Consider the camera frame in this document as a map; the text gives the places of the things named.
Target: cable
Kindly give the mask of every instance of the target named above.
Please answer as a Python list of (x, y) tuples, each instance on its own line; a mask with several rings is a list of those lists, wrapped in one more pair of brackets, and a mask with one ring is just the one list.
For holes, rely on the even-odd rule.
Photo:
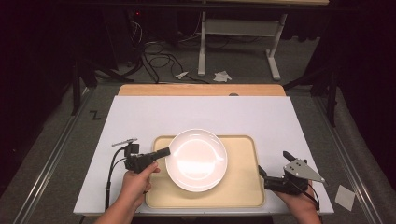
[(113, 160), (111, 161), (110, 170), (108, 171), (107, 184), (106, 184), (105, 210), (107, 210), (107, 208), (109, 207), (109, 202), (110, 202), (111, 175), (113, 174), (113, 170), (115, 167), (114, 160), (117, 158), (117, 155), (124, 149), (125, 149), (125, 147), (122, 147), (119, 150), (117, 150), (117, 152), (113, 156)]
[(78, 224), (82, 224), (82, 222), (84, 222), (85, 216), (82, 216), (82, 218), (79, 220)]
[(309, 195), (307, 192), (305, 192), (304, 190), (302, 190), (302, 189), (300, 189), (297, 185), (295, 185), (292, 181), (289, 181), (289, 183), (291, 183), (295, 188), (297, 188), (301, 193), (303, 193), (306, 197), (308, 197), (310, 200), (312, 200), (312, 202), (314, 202), (314, 204), (315, 204), (315, 209), (317, 210), (317, 211), (319, 211), (319, 209), (320, 209), (320, 206), (319, 206), (319, 202), (318, 202), (318, 200), (319, 200), (319, 198), (318, 198), (318, 195), (317, 195), (317, 198), (318, 198), (318, 200), (315, 200), (315, 198), (314, 197), (312, 197), (311, 195)]
[(118, 161), (116, 162), (116, 164), (114, 164), (113, 170), (114, 170), (114, 168), (116, 167), (116, 165), (117, 165), (120, 161), (125, 161), (125, 160), (126, 160), (126, 157), (125, 157), (125, 158), (122, 158), (122, 159), (120, 159), (120, 160), (118, 160)]
[(178, 41), (179, 43), (185, 42), (185, 41), (189, 41), (189, 40), (192, 40), (192, 39), (194, 39), (194, 38), (196, 38), (196, 37), (198, 37), (198, 36), (201, 36), (201, 35), (196, 35), (196, 36), (194, 36), (194, 35), (197, 33), (197, 31), (198, 31), (201, 18), (202, 18), (202, 13), (199, 14), (198, 22), (197, 22), (197, 25), (196, 25), (195, 30), (194, 30), (194, 32), (192, 33), (192, 35), (191, 35), (190, 37), (188, 37), (187, 39), (179, 40), (179, 41)]

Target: white paper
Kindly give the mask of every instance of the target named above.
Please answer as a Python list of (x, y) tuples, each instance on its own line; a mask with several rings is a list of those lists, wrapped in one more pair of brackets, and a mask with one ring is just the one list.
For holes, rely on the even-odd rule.
[(353, 202), (355, 200), (355, 193), (340, 185), (335, 196), (335, 202), (352, 211)]
[(222, 71), (219, 73), (215, 73), (215, 79), (213, 79), (214, 81), (217, 82), (227, 82), (228, 79), (233, 80), (226, 71)]
[[(285, 96), (116, 96), (92, 158), (74, 212), (99, 215), (105, 210), (108, 167), (118, 147), (114, 143), (137, 138), (140, 153), (149, 153), (154, 140), (162, 135), (177, 135), (188, 129), (205, 129), (217, 135), (248, 135), (257, 149), (259, 165), (269, 176), (281, 177), (288, 162), (283, 155), (308, 160), (315, 171), (291, 100)], [(116, 166), (112, 176), (110, 204), (120, 193), (125, 167)], [(323, 185), (316, 183), (320, 212), (333, 213)], [(265, 192), (265, 204), (258, 208), (152, 209), (143, 203), (138, 213), (158, 215), (235, 215), (285, 214), (287, 206), (271, 190)]]

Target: gray carpet floor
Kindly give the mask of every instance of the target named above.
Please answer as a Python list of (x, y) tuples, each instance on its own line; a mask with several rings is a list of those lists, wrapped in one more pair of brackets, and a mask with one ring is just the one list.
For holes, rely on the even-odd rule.
[[(286, 84), (304, 73), (317, 41), (299, 43), (296, 39), (282, 40), (276, 52), (276, 62), (282, 80), (274, 82), (271, 79), (269, 67), (263, 54), (264, 46), (269, 39), (250, 42), (251, 37), (240, 37), (230, 41), (225, 47), (224, 40), (214, 38), (209, 40), (206, 55), (206, 82), (213, 80), (216, 72), (227, 71), (232, 80), (227, 83), (278, 83)], [(147, 52), (163, 52), (174, 54), (184, 71), (194, 78), (197, 73), (198, 46), (195, 42), (187, 42), (175, 49), (163, 44), (153, 45)], [(161, 66), (166, 59), (152, 61)], [(156, 68), (161, 82), (191, 82), (186, 78), (174, 78), (181, 72), (177, 65), (169, 63)], [(145, 69), (140, 69), (131, 77), (136, 82), (152, 82)], [(72, 91), (69, 90), (63, 102), (51, 114), (43, 126), (43, 131), (35, 141), (24, 160), (20, 170), (15, 175), (5, 194), (0, 199), (0, 223), (12, 223), (29, 197), (31, 189), (44, 167), (48, 167), (48, 158), (53, 153), (60, 153), (59, 160), (48, 172), (48, 182), (41, 186), (41, 193), (32, 203), (33, 209), (25, 215), (26, 223), (79, 223), (81, 216), (73, 214), (79, 189), (88, 171), (97, 141), (104, 127), (108, 110), (113, 97), (118, 93), (120, 83), (99, 78), (95, 89), (87, 89), (83, 95), (83, 104), (78, 115), (71, 116)], [(323, 115), (325, 98), (313, 98), (309, 94), (309, 86), (294, 88), (287, 92), (295, 107), (297, 117), (304, 131), (306, 141), (321, 175), (325, 176), (330, 186), (326, 188), (332, 202), (334, 214), (324, 216), (324, 223), (396, 223), (394, 215), (395, 192), (391, 189), (370, 151), (359, 135), (353, 118), (350, 117), (342, 93), (338, 91), (336, 106), (336, 127), (330, 127)], [(92, 111), (97, 111), (92, 119)], [(350, 160), (340, 152), (340, 147), (346, 149)], [(354, 190), (359, 196), (363, 189), (365, 195), (355, 199), (352, 211), (346, 210), (334, 201), (338, 187), (342, 185)], [(291, 216), (273, 216), (266, 219), (274, 223), (295, 223)], [(83, 223), (93, 223), (95, 217), (85, 217)], [(238, 219), (246, 223), (262, 223), (257, 217)], [(153, 218), (144, 220), (146, 223), (178, 223), (172, 218)]]

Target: black cable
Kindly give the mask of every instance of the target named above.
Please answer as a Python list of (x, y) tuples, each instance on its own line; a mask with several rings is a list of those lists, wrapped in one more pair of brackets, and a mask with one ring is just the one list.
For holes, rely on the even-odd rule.
[[(132, 74), (134, 74), (135, 72), (139, 71), (143, 66), (143, 61), (141, 58), (139, 58), (139, 60), (137, 60), (137, 62), (134, 64), (134, 68), (132, 68), (131, 70), (129, 70), (128, 72), (124, 73), (124, 74), (118, 74), (121, 77), (128, 77)], [(101, 79), (114, 79), (114, 77), (106, 77), (106, 76), (102, 76), (100, 74), (95, 73), (95, 75)]]
[(318, 211), (320, 209), (319, 207), (319, 202), (317, 200), (315, 200), (314, 197), (312, 197), (311, 195), (309, 195), (307, 192), (305, 192), (304, 190), (300, 189), (297, 185), (295, 185), (292, 181), (289, 181), (295, 188), (297, 188), (301, 193), (303, 193), (306, 197), (308, 197), (310, 200), (312, 200), (312, 202), (314, 202), (315, 204), (315, 209)]
[(125, 158), (122, 158), (122, 159), (120, 159), (120, 160), (118, 160), (114, 165), (113, 165), (113, 170), (114, 170), (114, 168), (116, 167), (116, 165), (120, 162), (120, 161), (125, 161), (126, 160), (126, 157)]
[(84, 219), (85, 219), (85, 216), (82, 216), (82, 218), (79, 220), (79, 223), (78, 223), (78, 224), (82, 224), (82, 222), (84, 221)]
[(107, 178), (107, 184), (106, 184), (106, 197), (105, 197), (105, 210), (109, 207), (110, 204), (110, 187), (111, 187), (111, 175), (113, 174), (113, 169), (114, 169), (114, 160), (117, 158), (117, 155), (119, 152), (123, 151), (125, 147), (120, 148), (117, 150), (117, 152), (113, 156), (113, 160), (111, 161), (110, 165), (110, 170), (108, 171), (108, 178)]

